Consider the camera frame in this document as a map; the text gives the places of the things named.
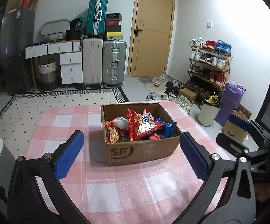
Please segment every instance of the cardboard box on floor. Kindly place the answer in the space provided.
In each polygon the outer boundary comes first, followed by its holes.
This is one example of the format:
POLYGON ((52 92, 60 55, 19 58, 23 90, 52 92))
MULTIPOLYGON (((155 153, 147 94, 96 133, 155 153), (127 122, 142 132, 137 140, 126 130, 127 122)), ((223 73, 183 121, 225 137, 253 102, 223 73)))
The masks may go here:
POLYGON ((131 163, 145 162, 173 154, 179 144, 179 136, 182 133, 178 127, 173 137, 161 140, 128 141, 109 144, 106 137, 105 120, 111 121, 116 117, 125 117, 126 110, 132 109, 139 114, 148 107, 154 117, 160 117, 162 121, 171 123, 173 120, 159 103, 150 104, 116 104, 102 105, 101 119, 102 131, 107 148, 108 165, 126 165, 131 163))
MULTIPOLYGON (((238 115, 239 117, 243 118, 244 120, 249 119, 247 116, 245 116, 239 110, 233 110, 232 113, 238 115)), ((247 131, 244 131, 243 129, 239 128, 238 126, 230 123, 229 120, 227 120, 227 122, 225 123, 222 131, 240 143, 242 143, 248 135, 247 131)))
POLYGON ((192 92, 191 90, 187 89, 187 88, 183 88, 179 90, 179 95, 183 95, 186 98, 188 98, 190 100, 190 102, 195 102, 196 96, 197 94, 192 92))

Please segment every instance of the door lock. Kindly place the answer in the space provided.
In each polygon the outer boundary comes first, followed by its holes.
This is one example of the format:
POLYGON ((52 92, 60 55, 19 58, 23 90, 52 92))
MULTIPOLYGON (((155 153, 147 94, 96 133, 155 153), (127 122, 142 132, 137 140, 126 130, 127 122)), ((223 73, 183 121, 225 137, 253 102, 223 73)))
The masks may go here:
POLYGON ((142 32, 142 29, 138 29, 138 26, 135 27, 135 37, 138 37, 138 31, 142 32))

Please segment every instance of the blue gripper pad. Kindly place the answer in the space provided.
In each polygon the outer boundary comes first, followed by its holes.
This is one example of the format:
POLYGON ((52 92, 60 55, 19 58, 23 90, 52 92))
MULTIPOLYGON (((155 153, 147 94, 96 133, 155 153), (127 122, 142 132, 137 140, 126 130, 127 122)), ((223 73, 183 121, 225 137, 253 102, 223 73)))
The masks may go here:
POLYGON ((181 134, 179 145, 197 178, 206 181, 208 179, 208 165, 185 133, 181 134))
POLYGON ((76 136, 69 142, 69 145, 60 155, 58 160, 55 162, 54 176, 57 181, 64 179, 67 176, 70 168, 73 165, 76 157, 78 156, 81 148, 84 145, 84 134, 78 132, 76 136))
POLYGON ((244 120, 240 118, 236 114, 231 114, 228 117, 229 122, 236 125, 237 127, 243 129, 244 131, 250 131, 251 130, 251 123, 247 120, 244 120))

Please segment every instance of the pink checkered tablecloth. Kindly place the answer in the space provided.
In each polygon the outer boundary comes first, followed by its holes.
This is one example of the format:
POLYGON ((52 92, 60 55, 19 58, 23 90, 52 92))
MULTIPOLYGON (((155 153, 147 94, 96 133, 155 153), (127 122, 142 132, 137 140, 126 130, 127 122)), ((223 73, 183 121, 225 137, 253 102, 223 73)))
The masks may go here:
MULTIPOLYGON (((160 101, 182 131, 210 153, 229 159, 224 150, 179 106, 160 101)), ((125 166, 107 166, 100 105, 51 108, 37 125, 27 159, 40 158, 64 143, 75 130, 85 135, 82 150, 60 182, 78 209, 92 223, 172 223, 193 199, 203 181, 197 179, 178 146, 170 157, 125 166)), ((40 178, 48 208, 57 213, 40 178)), ((226 179, 211 202, 217 205, 226 179)))

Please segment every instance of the red sneaker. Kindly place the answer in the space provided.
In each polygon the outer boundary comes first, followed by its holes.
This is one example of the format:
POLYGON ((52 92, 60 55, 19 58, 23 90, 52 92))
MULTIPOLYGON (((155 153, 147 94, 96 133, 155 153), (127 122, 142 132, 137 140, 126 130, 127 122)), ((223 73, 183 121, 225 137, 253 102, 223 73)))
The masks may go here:
POLYGON ((225 81, 224 73, 221 72, 221 71, 216 71, 216 75, 217 75, 216 84, 219 85, 219 86, 223 85, 223 83, 225 81))
POLYGON ((213 40, 207 40, 205 45, 207 46, 208 49, 215 49, 216 48, 216 42, 213 40))
POLYGON ((211 82, 215 82, 216 81, 216 77, 217 77, 217 72, 216 71, 211 71, 211 74, 210 74, 210 81, 211 82))

